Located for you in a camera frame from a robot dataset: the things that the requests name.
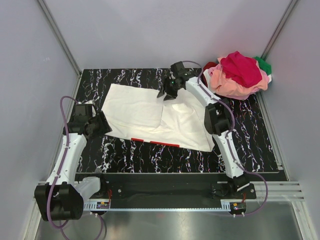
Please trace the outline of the white t-shirt red print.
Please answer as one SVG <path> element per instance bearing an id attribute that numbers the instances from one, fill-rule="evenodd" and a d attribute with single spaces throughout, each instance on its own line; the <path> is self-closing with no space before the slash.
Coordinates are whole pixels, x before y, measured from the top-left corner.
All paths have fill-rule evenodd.
<path id="1" fill-rule="evenodd" d="M 112 129 L 109 136 L 211 152 L 215 144 L 200 102 L 184 89 L 174 100 L 157 95 L 155 89 L 111 84 L 102 105 Z"/>

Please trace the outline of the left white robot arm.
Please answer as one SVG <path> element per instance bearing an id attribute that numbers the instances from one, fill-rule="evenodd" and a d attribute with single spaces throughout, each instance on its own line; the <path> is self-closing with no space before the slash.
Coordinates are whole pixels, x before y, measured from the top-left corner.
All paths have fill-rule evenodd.
<path id="1" fill-rule="evenodd" d="M 44 185 L 38 185 L 34 197 L 44 221 L 78 220 L 84 204 L 93 195 L 103 198 L 108 186 L 101 177 L 85 177 L 76 183 L 77 167 L 89 140 L 111 132 L 105 114 L 93 101 L 75 105 L 74 114 L 63 130 L 63 141 L 54 169 Z"/>

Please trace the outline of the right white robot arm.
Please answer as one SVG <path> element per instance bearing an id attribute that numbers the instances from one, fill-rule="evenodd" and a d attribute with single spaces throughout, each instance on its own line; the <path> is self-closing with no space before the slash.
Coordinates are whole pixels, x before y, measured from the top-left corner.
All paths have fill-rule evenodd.
<path id="1" fill-rule="evenodd" d="M 200 75 L 196 76 L 185 68 L 184 61 L 170 66 L 170 73 L 163 81 L 157 97 L 163 98 L 164 101 L 174 100 L 181 89 L 192 94 L 204 107 L 204 128 L 212 135 L 222 155 L 225 174 L 229 178 L 228 195 L 235 199 L 239 198 L 250 182 L 240 167 L 241 161 L 233 142 L 235 118 L 229 101 L 212 93 L 202 82 Z"/>

